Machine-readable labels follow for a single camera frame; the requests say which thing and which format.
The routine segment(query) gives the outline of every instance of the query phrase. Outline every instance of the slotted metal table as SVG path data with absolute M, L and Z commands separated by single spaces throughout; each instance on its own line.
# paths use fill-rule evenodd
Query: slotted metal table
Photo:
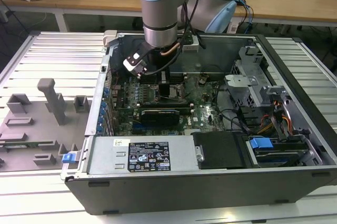
M 65 100 L 93 97 L 102 56 L 101 33 L 42 32 L 30 36 L 0 74 L 0 120 L 13 93 L 45 100 L 40 78 L 54 78 Z M 287 67 L 337 130 L 337 81 L 300 41 L 268 38 Z M 270 69 L 277 84 L 277 75 Z M 60 170 L 0 172 L 0 223 L 336 223 L 337 186 L 325 186 L 292 204 L 91 216 L 60 179 Z

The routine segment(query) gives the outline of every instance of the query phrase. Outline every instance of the motherboard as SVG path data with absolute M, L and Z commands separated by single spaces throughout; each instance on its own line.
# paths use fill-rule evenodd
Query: motherboard
M 109 107 L 102 135 L 190 135 L 193 132 L 224 131 L 215 104 L 218 81 L 206 74 L 172 77 L 169 84 L 153 79 L 112 76 Z

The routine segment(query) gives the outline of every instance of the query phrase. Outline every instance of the warning label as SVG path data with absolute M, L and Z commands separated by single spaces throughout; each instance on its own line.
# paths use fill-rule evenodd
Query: warning label
M 171 170 L 168 142 L 132 142 L 128 145 L 130 172 Z

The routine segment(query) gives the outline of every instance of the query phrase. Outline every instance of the blue cable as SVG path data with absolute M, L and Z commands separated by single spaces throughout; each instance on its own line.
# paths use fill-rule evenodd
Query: blue cable
M 249 15 L 248 15 L 248 19 L 249 19 L 248 27 L 246 28 L 246 30 L 244 32 L 246 34 L 248 32 L 249 27 L 252 24 L 252 14 L 251 14 L 250 7 L 246 4 L 246 2 L 244 0 L 238 0 L 238 1 L 243 4 L 243 6 L 248 10 L 248 13 L 249 13 Z
M 248 10 L 248 12 L 249 12 L 249 23 L 248 23 L 248 27 L 246 28 L 246 30 L 245 30 L 245 34 L 247 34 L 247 32 L 248 32 L 248 29 L 249 29 L 249 27 L 251 26 L 251 24 L 252 24 L 252 15 L 251 15 L 251 10 L 250 10 L 250 7 L 248 6 L 248 5 L 246 5 L 247 6 L 247 10 Z

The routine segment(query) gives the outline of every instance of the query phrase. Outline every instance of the desk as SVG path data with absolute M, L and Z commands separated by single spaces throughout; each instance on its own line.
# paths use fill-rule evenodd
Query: desk
M 61 32 L 68 27 L 64 14 L 141 16 L 141 0 L 3 0 L 14 11 L 47 12 L 56 17 Z M 254 23 L 337 27 L 337 0 L 247 0 L 254 9 Z M 6 7 L 0 5 L 0 11 Z M 245 14 L 238 7 L 232 23 Z
M 254 9 L 254 23 L 306 26 L 337 26 L 337 0 L 247 0 Z M 244 8 L 238 7 L 232 19 L 239 23 Z

